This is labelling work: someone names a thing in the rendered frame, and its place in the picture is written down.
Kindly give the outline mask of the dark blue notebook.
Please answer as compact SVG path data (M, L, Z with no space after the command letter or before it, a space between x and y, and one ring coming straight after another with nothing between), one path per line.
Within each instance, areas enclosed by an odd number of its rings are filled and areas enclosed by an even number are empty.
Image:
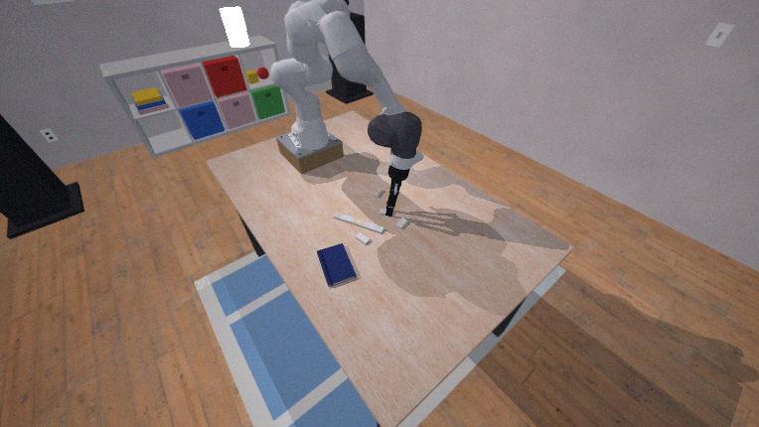
M343 243L317 251L328 287L357 278Z

